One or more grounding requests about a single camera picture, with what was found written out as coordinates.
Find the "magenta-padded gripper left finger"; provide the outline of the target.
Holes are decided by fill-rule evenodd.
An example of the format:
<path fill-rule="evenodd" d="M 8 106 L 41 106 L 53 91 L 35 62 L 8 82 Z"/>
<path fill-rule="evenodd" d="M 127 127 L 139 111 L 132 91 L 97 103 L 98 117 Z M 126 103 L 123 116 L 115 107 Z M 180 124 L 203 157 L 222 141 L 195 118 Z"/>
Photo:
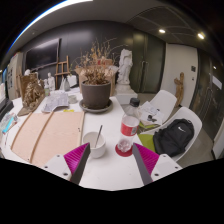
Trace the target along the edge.
<path fill-rule="evenodd" d="M 89 154 L 90 144 L 85 143 L 65 155 L 55 155 L 43 166 L 43 169 L 78 185 Z"/>

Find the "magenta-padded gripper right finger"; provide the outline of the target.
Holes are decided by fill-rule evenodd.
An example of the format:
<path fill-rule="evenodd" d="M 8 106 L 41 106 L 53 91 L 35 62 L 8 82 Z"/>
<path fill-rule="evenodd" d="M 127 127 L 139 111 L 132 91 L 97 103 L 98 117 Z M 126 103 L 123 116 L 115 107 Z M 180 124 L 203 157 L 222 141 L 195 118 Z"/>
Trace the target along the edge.
<path fill-rule="evenodd" d="M 144 185 L 150 184 L 182 169 L 182 167 L 167 154 L 159 155 L 137 143 L 133 144 L 132 153 L 135 157 Z"/>

